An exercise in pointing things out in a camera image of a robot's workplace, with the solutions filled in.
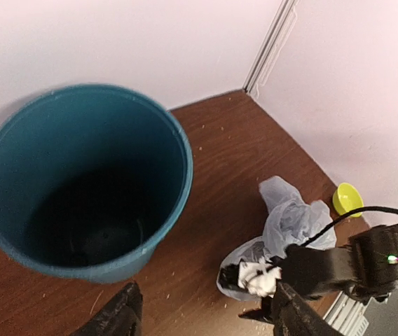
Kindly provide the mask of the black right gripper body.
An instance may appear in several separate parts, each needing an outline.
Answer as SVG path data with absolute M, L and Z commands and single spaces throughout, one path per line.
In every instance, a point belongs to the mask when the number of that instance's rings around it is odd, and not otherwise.
M 240 260 L 220 269 L 218 284 L 226 291 L 258 298 L 274 296 L 287 284 L 301 297 L 312 300 L 333 291 L 344 291 L 357 282 L 350 249 L 319 250 L 292 244 L 285 258 Z

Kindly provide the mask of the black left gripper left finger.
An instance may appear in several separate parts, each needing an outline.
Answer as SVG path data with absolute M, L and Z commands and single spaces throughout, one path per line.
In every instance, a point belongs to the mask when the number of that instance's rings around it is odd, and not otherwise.
M 143 295 L 136 282 L 127 283 L 72 336 L 142 335 Z

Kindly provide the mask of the teal plastic trash bin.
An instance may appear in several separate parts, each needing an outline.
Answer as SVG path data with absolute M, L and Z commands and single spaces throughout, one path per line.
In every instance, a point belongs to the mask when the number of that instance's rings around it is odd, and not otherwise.
M 54 277 L 129 279 L 192 182 L 188 137 L 154 100 L 107 84 L 48 92 L 0 127 L 0 249 Z

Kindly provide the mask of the translucent grey plastic bag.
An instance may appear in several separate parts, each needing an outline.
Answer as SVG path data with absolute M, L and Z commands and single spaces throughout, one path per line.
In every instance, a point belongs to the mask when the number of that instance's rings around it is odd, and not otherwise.
M 260 262 L 263 274 L 274 273 L 279 279 L 280 269 L 273 268 L 268 263 L 270 259 L 286 258 L 285 249 L 289 245 L 300 245 L 314 237 L 332 218 L 322 200 L 305 203 L 298 189 L 279 176 L 261 182 L 259 192 L 268 210 L 262 235 L 229 253 L 220 267 Z

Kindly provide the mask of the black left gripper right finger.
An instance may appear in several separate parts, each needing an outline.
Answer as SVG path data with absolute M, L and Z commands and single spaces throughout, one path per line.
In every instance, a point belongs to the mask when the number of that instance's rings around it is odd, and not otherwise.
M 273 325 L 274 335 L 339 336 L 287 283 L 278 283 L 274 296 L 261 299 L 259 309 L 238 315 L 241 319 Z

